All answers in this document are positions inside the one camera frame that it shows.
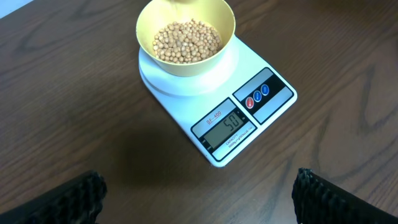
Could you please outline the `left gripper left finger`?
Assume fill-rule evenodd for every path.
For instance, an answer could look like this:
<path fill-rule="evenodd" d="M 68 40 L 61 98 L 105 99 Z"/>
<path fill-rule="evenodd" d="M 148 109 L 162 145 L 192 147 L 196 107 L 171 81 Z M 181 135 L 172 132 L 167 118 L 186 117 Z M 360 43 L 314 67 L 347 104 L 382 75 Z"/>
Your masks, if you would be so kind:
<path fill-rule="evenodd" d="M 90 170 L 1 214 L 3 224 L 95 224 L 107 194 L 104 178 Z"/>

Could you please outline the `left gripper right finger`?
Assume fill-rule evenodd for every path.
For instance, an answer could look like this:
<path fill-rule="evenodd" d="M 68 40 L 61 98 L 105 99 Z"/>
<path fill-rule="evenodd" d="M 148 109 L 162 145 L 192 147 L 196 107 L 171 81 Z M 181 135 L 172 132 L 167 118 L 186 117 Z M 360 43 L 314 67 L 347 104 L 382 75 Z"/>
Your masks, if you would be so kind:
<path fill-rule="evenodd" d="M 300 168 L 292 200 L 301 224 L 397 224 L 397 217 Z"/>

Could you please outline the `yellow measuring scoop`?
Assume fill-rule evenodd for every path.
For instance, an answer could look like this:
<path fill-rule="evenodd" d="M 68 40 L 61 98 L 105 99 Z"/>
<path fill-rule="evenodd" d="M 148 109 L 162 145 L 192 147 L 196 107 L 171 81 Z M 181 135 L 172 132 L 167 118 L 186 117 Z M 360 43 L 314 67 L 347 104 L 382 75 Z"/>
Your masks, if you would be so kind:
<path fill-rule="evenodd" d="M 198 0 L 169 0 L 173 4 L 193 4 Z"/>

